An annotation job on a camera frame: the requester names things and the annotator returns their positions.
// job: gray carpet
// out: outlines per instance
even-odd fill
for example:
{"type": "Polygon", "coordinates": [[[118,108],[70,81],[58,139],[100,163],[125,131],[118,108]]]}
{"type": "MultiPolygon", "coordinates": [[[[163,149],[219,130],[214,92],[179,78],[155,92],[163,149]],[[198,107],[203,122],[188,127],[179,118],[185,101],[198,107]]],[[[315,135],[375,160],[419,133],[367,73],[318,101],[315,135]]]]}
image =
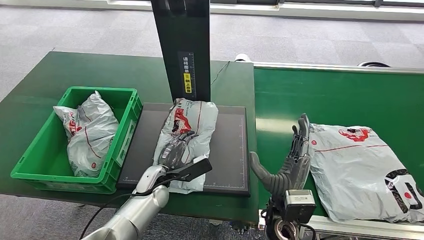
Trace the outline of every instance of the gray carpet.
{"type": "MultiPolygon", "coordinates": [[[[211,16],[211,58],[357,65],[380,61],[424,69],[424,25],[270,16],[211,16]]],[[[0,101],[49,52],[161,56],[153,14],[146,11],[0,6],[0,101]]],[[[75,240],[94,206],[0,195],[0,240],[75,240]]],[[[113,214],[102,212],[89,232],[113,214]]],[[[261,239],[238,235],[229,223],[158,215],[144,239],[261,239]]]]}

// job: black vertical pole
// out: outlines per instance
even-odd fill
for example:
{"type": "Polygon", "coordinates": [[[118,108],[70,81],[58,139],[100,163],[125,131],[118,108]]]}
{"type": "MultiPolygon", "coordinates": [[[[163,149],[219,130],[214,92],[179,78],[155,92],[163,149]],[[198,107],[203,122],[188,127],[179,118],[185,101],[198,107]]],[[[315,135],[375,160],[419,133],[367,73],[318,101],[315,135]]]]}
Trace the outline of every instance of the black vertical pole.
{"type": "Polygon", "coordinates": [[[151,0],[172,100],[211,100],[209,0],[151,0]]]}

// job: white plastic bag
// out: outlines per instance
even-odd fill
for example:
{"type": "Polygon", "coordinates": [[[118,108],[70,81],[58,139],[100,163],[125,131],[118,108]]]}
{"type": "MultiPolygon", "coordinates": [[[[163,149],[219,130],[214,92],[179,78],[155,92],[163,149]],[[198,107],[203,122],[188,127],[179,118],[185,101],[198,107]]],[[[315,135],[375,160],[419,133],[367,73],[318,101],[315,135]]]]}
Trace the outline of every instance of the white plastic bag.
{"type": "MultiPolygon", "coordinates": [[[[158,164],[158,160],[163,148],[175,136],[194,131],[197,135],[192,138],[183,153],[182,162],[184,164],[191,161],[197,162],[209,157],[209,142],[212,133],[215,131],[215,124],[218,117],[218,108],[213,102],[190,101],[178,98],[174,106],[170,109],[153,156],[153,165],[158,164]]],[[[172,181],[169,191],[173,193],[188,194],[193,191],[203,191],[206,175],[203,174],[190,182],[172,181]]]]}
{"type": "Polygon", "coordinates": [[[310,130],[310,171],[333,221],[424,221],[422,192],[375,131],[319,124],[310,130]]]}
{"type": "Polygon", "coordinates": [[[68,137],[69,164],[76,177],[97,177],[119,123],[95,91],[78,109],[54,106],[68,137]]]}

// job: robotic arm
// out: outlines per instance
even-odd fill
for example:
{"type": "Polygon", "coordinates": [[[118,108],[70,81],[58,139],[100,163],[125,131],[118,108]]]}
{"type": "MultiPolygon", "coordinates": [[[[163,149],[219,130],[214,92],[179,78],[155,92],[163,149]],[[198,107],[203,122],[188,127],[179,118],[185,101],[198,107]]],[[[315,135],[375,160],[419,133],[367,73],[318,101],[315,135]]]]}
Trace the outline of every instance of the robotic arm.
{"type": "Polygon", "coordinates": [[[202,156],[190,163],[181,162],[188,141],[194,137],[193,133],[188,132],[165,146],[159,165],[151,166],[144,172],[130,198],[114,216],[103,227],[84,238],[81,236],[81,239],[139,239],[156,214],[168,203],[171,181],[190,182],[212,170],[209,160],[202,156]]]}
{"type": "Polygon", "coordinates": [[[265,234],[270,240],[297,240],[299,227],[306,225],[316,208],[310,190],[302,190],[308,177],[310,122],[304,113],[298,119],[299,130],[293,126],[290,152],[277,174],[269,173],[259,162],[255,152],[250,153],[252,168],[264,188],[271,193],[267,208],[261,212],[265,218],[265,234]]]}

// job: green crate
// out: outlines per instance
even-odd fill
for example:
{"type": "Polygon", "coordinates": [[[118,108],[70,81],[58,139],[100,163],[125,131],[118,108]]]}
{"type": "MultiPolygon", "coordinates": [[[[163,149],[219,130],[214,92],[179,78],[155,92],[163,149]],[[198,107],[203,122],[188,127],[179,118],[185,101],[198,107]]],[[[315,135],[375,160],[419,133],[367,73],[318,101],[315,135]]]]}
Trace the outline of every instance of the green crate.
{"type": "Polygon", "coordinates": [[[94,91],[100,93],[119,122],[98,177],[74,176],[68,161],[68,138],[63,123],[52,111],[10,173],[12,178],[39,190],[96,194],[116,191],[115,184],[143,106],[133,88],[82,86],[68,88],[57,105],[76,109],[94,91]]]}

